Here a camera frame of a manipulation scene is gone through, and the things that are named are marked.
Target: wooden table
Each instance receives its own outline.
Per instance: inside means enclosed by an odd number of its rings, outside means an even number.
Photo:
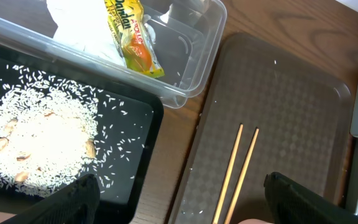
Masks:
[[[339,77],[355,96],[357,12],[335,0],[223,0],[223,3],[227,22],[222,42],[232,34],[248,32]],[[165,223],[168,220],[207,89],[189,99],[179,110],[165,109],[133,223]],[[351,150],[348,151],[344,177],[351,155]]]

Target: wooden chopstick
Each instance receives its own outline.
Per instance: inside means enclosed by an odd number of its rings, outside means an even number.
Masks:
[[[221,210],[222,210],[222,206],[223,206],[223,202],[224,202],[224,197],[226,196],[227,186],[229,185],[231,172],[233,170],[234,160],[236,159],[237,149],[238,149],[239,143],[240,143],[240,138],[241,138],[241,134],[242,134],[242,127],[243,127],[243,125],[240,124],[239,131],[237,132],[236,141],[234,142],[233,151],[231,152],[231,156],[230,156],[230,160],[229,160],[229,165],[227,167],[226,175],[224,176],[223,186],[222,186],[221,194],[219,196],[218,206],[216,207],[216,210],[215,210],[213,224],[218,224],[219,216],[221,215]]]
[[[249,146],[249,149],[248,149],[246,160],[244,161],[244,165],[242,166],[240,178],[237,182],[236,189],[234,191],[234,195],[233,195],[233,198],[230,203],[229,211],[227,212],[226,219],[224,220],[224,224],[229,224],[231,217],[233,216],[234,207],[236,206],[237,199],[239,198],[242,183],[243,183],[244,177],[246,176],[246,173],[247,173],[249,161],[251,160],[252,152],[254,151],[254,146],[255,146],[256,138],[258,137],[258,133],[259,133],[259,128],[256,128],[254,137],[252,138],[251,145]]]

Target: yellow snack package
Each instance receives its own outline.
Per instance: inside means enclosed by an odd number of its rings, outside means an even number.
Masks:
[[[121,45],[127,67],[152,78],[164,76],[144,27],[143,6],[139,0],[104,0],[108,23]]]

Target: plastic container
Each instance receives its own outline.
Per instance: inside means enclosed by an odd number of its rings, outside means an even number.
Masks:
[[[153,48],[165,70],[164,77],[153,79],[54,41],[57,25],[47,2],[0,0],[0,44],[128,83],[156,94],[171,108],[182,107],[187,98],[203,91],[227,17],[220,0],[141,0],[145,14],[151,16],[147,23],[156,33]]]

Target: textured tray surface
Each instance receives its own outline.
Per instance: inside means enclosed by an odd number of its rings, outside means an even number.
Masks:
[[[221,52],[170,222],[212,222],[240,123],[244,130],[220,223],[255,127],[260,133],[232,223],[272,221],[263,182],[273,171],[335,201],[351,108],[349,90],[339,80],[261,40],[232,37]]]

